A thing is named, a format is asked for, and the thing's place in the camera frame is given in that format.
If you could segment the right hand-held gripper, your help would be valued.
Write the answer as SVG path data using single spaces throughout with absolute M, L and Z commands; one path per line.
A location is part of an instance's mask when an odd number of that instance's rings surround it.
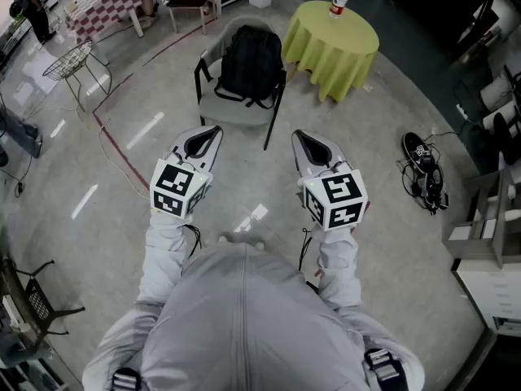
M 369 203 L 360 170 L 351 168 L 337 143 L 318 133 L 296 130 L 291 144 L 303 206 L 312 219 L 324 231 L 354 228 Z

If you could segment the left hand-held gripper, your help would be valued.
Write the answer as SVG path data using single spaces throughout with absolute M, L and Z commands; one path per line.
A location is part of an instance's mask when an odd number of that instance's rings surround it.
M 219 125 L 199 126 L 179 134 L 164 159 L 158 159 L 150 183 L 155 210 L 184 219 L 205 197 L 213 180 L 209 173 L 224 132 Z M 195 165 L 181 156 L 194 156 Z

